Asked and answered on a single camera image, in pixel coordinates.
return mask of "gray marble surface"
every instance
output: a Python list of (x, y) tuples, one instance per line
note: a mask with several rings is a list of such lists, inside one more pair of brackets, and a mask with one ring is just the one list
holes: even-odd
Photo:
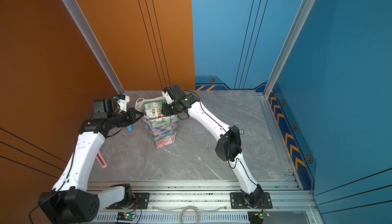
[[(241, 135), (245, 162), (256, 180), (283, 179), (284, 172), (271, 140), (264, 114), (253, 90), (197, 91), (201, 101), (216, 117), (244, 130)], [(159, 91), (127, 91), (130, 107), (136, 99), (160, 96)], [(105, 140), (101, 152), (108, 166), (95, 161), (93, 181), (126, 180), (235, 180), (233, 170), (215, 153), (216, 141), (197, 120), (180, 120), (174, 143), (155, 148), (143, 125), (123, 129)]]

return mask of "black line on wall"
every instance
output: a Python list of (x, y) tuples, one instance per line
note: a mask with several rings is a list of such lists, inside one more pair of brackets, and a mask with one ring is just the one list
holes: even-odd
[(243, 77), (243, 75), (244, 75), (244, 70), (245, 70), (245, 66), (246, 66), (246, 60), (248, 59), (249, 48), (250, 48), (251, 43), (252, 43), (254, 27), (256, 26), (257, 16), (259, 15), (259, 10), (260, 10), (260, 5), (261, 5), (261, 3), (262, 3), (262, 0), (260, 0), (260, 2), (259, 2), (259, 7), (258, 7), (258, 9), (257, 9), (256, 19), (255, 19), (255, 21), (254, 21), (253, 30), (252, 30), (252, 35), (251, 35), (251, 41), (249, 41), (248, 51), (247, 51), (247, 54), (246, 54), (246, 57), (245, 57), (244, 68), (243, 68), (243, 70), (242, 70), (242, 75), (241, 75), (241, 79), (239, 80), (238, 88), (240, 88), (240, 86), (241, 86), (242, 77)]
[(157, 25), (157, 27), (158, 27), (159, 39), (161, 40), (162, 52), (164, 53), (164, 61), (165, 61), (165, 66), (166, 66), (167, 77), (168, 77), (168, 79), (169, 79), (169, 85), (171, 86), (169, 70), (167, 69), (167, 63), (166, 63), (164, 45), (163, 45), (163, 43), (162, 43), (161, 32), (160, 32), (160, 30), (159, 30), (159, 24), (158, 24), (158, 18), (156, 17), (156, 12), (155, 12), (154, 0), (151, 0), (151, 1), (153, 2), (153, 9), (154, 9), (154, 14), (155, 14), (156, 25)]
[(338, 211), (342, 211), (342, 210), (351, 210), (351, 209), (356, 209), (356, 208), (360, 208), (360, 207), (372, 206), (372, 205), (376, 205), (376, 204), (384, 204), (384, 203), (389, 203), (389, 202), (392, 202), (392, 200), (378, 202), (378, 203), (374, 203), (374, 204), (366, 204), (366, 205), (361, 205), (361, 206), (351, 207), (351, 208), (346, 208), (346, 209), (341, 209), (341, 210), (334, 210), (334, 211), (324, 212), (324, 213), (320, 213), (320, 214), (328, 214), (328, 213), (338, 212)]
[(236, 82), (235, 82), (235, 84), (234, 84), (234, 89), (236, 88), (236, 85), (237, 85), (239, 67), (241, 66), (241, 59), (242, 59), (242, 54), (243, 54), (243, 52), (244, 52), (244, 46), (245, 46), (246, 35), (248, 34), (249, 22), (251, 21), (251, 15), (252, 15), (253, 4), (254, 4), (254, 0), (252, 1), (251, 12), (249, 13), (248, 25), (247, 25), (247, 27), (246, 27), (245, 38), (244, 38), (244, 44), (242, 45), (241, 57), (239, 58), (239, 64), (238, 64), (238, 70), (237, 70)]
[(320, 194), (323, 194), (323, 193), (326, 193), (326, 192), (329, 192), (329, 191), (332, 191), (332, 190), (335, 190), (335, 189), (340, 188), (340, 187), (343, 187), (343, 186), (347, 186), (347, 185), (349, 185), (349, 184), (351, 184), (351, 183), (354, 183), (354, 182), (357, 182), (357, 181), (361, 181), (361, 180), (363, 180), (363, 179), (366, 179), (366, 178), (369, 178), (369, 177), (372, 177), (372, 176), (381, 174), (381, 173), (386, 172), (386, 171), (389, 171), (389, 170), (392, 170), (392, 168), (389, 168), (389, 169), (386, 169), (386, 170), (377, 172), (377, 173), (372, 174), (372, 175), (368, 175), (367, 177), (363, 177), (363, 178), (361, 178), (361, 179), (358, 179), (358, 180), (355, 180), (355, 181), (352, 181), (352, 182), (343, 184), (343, 185), (341, 185), (341, 186), (339, 186), (339, 187), (334, 187), (334, 188), (332, 188), (332, 189), (330, 189), (330, 190), (327, 190), (327, 191), (324, 191), (324, 192), (322, 192), (322, 193), (315, 194), (315, 196), (320, 195)]
[(4, 145), (6, 145), (6, 146), (9, 146), (10, 148), (13, 148), (13, 149), (15, 149), (15, 150), (17, 150), (17, 151), (19, 151), (19, 152), (22, 152), (22, 153), (24, 153), (24, 154), (27, 154), (28, 156), (31, 156), (31, 157), (33, 157), (33, 158), (39, 160), (39, 161), (42, 161), (42, 162), (44, 162), (44, 163), (47, 163), (48, 165), (51, 165), (51, 166), (53, 166), (53, 167), (56, 167), (56, 168), (58, 168), (59, 170), (64, 170), (64, 169), (59, 168), (59, 167), (57, 167), (57, 166), (55, 166), (55, 165), (53, 165), (53, 164), (51, 164), (51, 163), (48, 163), (48, 162), (44, 161), (44, 160), (42, 160), (42, 159), (39, 159), (39, 158), (37, 158), (37, 157), (35, 157), (35, 156), (31, 155), (31, 154), (28, 154), (28, 153), (26, 153), (26, 152), (24, 152), (24, 151), (22, 151), (22, 150), (20, 150), (20, 149), (17, 149), (17, 148), (15, 148), (15, 147), (11, 146), (11, 145), (8, 145), (7, 143), (4, 143), (4, 142), (2, 142), (2, 141), (0, 141), (0, 143), (4, 144)]
[(248, 71), (246, 72), (245, 81), (244, 81), (244, 85), (242, 86), (242, 88), (245, 87), (246, 78), (248, 77), (249, 68), (251, 67), (251, 62), (252, 62), (252, 57), (253, 57), (254, 49), (256, 48), (256, 43), (257, 43), (257, 39), (258, 39), (258, 37), (259, 37), (260, 29), (261, 29), (261, 27), (262, 27), (262, 23), (263, 23), (263, 19), (264, 19), (264, 14), (265, 14), (265, 9), (267, 8), (267, 4), (268, 4), (268, 0), (267, 0), (267, 2), (265, 3), (264, 12), (263, 12), (263, 16), (262, 16), (262, 21), (260, 22), (259, 32), (257, 32), (256, 41), (254, 42), (254, 47), (253, 47), (253, 51), (252, 51), (251, 60), (249, 61)]
[(148, 10), (147, 0), (144, 0), (144, 1), (146, 2), (147, 13), (148, 13), (148, 17), (149, 17), (149, 19), (150, 19), (151, 30), (153, 31), (153, 36), (154, 36), (156, 51), (158, 52), (159, 63), (161, 64), (162, 74), (163, 74), (163, 76), (164, 76), (165, 87), (167, 87), (166, 78), (165, 78), (165, 73), (164, 73), (164, 67), (163, 67), (163, 65), (162, 65), (161, 55), (159, 55), (158, 44), (156, 43), (156, 38), (155, 38), (155, 33), (154, 33), (154, 28), (153, 28), (153, 22), (151, 21), (151, 16), (150, 16), (150, 11)]
[(357, 196), (357, 195), (360, 195), (360, 194), (362, 194), (362, 193), (368, 193), (368, 192), (372, 192), (372, 191), (375, 191), (375, 190), (380, 190), (380, 189), (383, 189), (383, 188), (386, 188), (386, 187), (390, 187), (390, 186), (392, 186), (392, 184), (391, 184), (391, 185), (388, 185), (388, 186), (384, 186), (384, 187), (375, 188), (375, 189), (372, 189), (372, 190), (369, 190), (369, 191), (365, 191), (365, 192), (361, 192), (361, 193), (356, 193), (356, 194), (353, 194), (353, 195), (350, 195), (350, 196), (346, 196), (346, 197), (343, 197), (343, 198), (334, 199), (334, 200), (327, 201), (327, 202), (324, 202), (324, 203), (321, 203), (321, 204), (326, 204), (326, 203), (334, 202), (334, 201), (337, 201), (337, 200), (341, 200), (341, 199), (344, 199), (344, 198), (349, 198), (349, 197)]
[(60, 159), (62, 162), (64, 162), (64, 163), (67, 163), (66, 161), (62, 160), (61, 158), (54, 156), (53, 154), (51, 154), (51, 153), (49, 153), (49, 152), (47, 152), (47, 151), (43, 150), (43, 149), (42, 149), (42, 148), (40, 148), (40, 147), (37, 147), (37, 146), (35, 146), (35, 145), (34, 145), (34, 144), (32, 144), (32, 143), (29, 143), (29, 142), (28, 142), (28, 141), (26, 141), (25, 139), (22, 139), (22, 138), (18, 137), (17, 135), (15, 135), (15, 134), (12, 134), (11, 132), (9, 132), (9, 131), (7, 131), (7, 130), (5, 130), (5, 129), (1, 128), (1, 127), (0, 127), (0, 129), (2, 129), (3, 131), (5, 131), (6, 133), (8, 133), (8, 134), (10, 134), (10, 135), (13, 135), (14, 137), (16, 137), (16, 138), (18, 138), (18, 139), (20, 139), (20, 140), (24, 141), (25, 143), (28, 143), (28, 144), (32, 145), (33, 147), (35, 147), (35, 148), (38, 148), (39, 150), (41, 150), (41, 151), (43, 151), (43, 152), (45, 152), (45, 153), (47, 153), (47, 154), (49, 154), (49, 155), (51, 155), (51, 156), (53, 156), (53, 157), (57, 158), (57, 159)]
[(4, 157), (4, 156), (1, 156), (1, 155), (0, 155), (0, 157), (1, 157), (1, 158), (4, 158), (4, 159), (8, 159), (9, 161), (12, 161), (12, 162), (14, 162), (14, 163), (17, 163), (17, 164), (20, 164), (20, 165), (26, 166), (27, 168), (30, 168), (30, 169), (36, 170), (36, 171), (38, 171), (38, 172), (44, 173), (44, 174), (46, 174), (46, 175), (49, 175), (49, 176), (51, 176), (51, 177), (54, 177), (54, 178), (58, 179), (58, 177), (55, 177), (54, 175), (51, 175), (51, 174), (48, 174), (48, 173), (46, 173), (46, 172), (43, 172), (43, 171), (37, 170), (36, 168), (32, 168), (32, 167), (30, 167), (30, 166), (27, 166), (27, 165), (25, 165), (25, 164), (22, 164), (22, 163), (16, 162), (16, 161), (14, 161), (14, 160), (12, 160), (12, 159), (6, 158), (6, 157)]
[(164, 90), (164, 87), (162, 86), (161, 77), (159, 76), (158, 66), (157, 66), (157, 64), (156, 64), (156, 60), (155, 60), (155, 56), (154, 56), (154, 52), (153, 52), (153, 46), (151, 45), (150, 37), (149, 37), (149, 35), (148, 35), (146, 22), (144, 21), (144, 16), (143, 16), (143, 12), (141, 11), (141, 6), (140, 6), (140, 1), (139, 1), (139, 0), (138, 0), (138, 3), (139, 3), (139, 8), (140, 8), (141, 17), (143, 18), (143, 22), (144, 22), (144, 27), (145, 27), (145, 29), (146, 29), (146, 34), (147, 34), (148, 42), (150, 43), (151, 53), (153, 54), (154, 63), (155, 63), (155, 67), (156, 67), (156, 72), (158, 73), (159, 83), (161, 84), (162, 90)]

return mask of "black mounting plate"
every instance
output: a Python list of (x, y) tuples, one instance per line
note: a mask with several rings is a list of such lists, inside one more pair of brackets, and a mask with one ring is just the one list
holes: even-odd
[[(232, 209), (250, 209), (246, 206), (242, 193), (230, 193), (230, 201)], [(272, 201), (268, 192), (263, 193), (260, 204), (255, 209), (261, 209), (262, 206), (264, 209), (272, 209)]]
[[(135, 198), (138, 201), (138, 209), (142, 209), (145, 210), (147, 209), (148, 206), (148, 202), (150, 200), (150, 193), (135, 193), (133, 192), (133, 194), (135, 195)], [(122, 209), (121, 207), (117, 206), (115, 203), (112, 204), (109, 207), (106, 207), (108, 210), (133, 210), (136, 207), (136, 203), (133, 203), (130, 207), (128, 207), (127, 209)]]

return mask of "pink object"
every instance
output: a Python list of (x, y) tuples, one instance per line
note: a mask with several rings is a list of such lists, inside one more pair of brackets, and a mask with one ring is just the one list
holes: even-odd
[(98, 155), (95, 158), (98, 160), (98, 163), (102, 166), (102, 168), (105, 169), (107, 167), (106, 161), (105, 161), (104, 157), (102, 156), (101, 150), (98, 151)]

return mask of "orange panel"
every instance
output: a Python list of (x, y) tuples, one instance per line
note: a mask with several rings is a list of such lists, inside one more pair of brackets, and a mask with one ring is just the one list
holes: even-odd
[(76, 1), (125, 90), (194, 89), (192, 0)]
[[(0, 127), (68, 161), (94, 99), (115, 90), (61, 0), (0, 0)], [(0, 130), (0, 141), (65, 168)], [(2, 223), (29, 223), (28, 212), (62, 170), (0, 144)], [(34, 223), (50, 223), (40, 208)]]

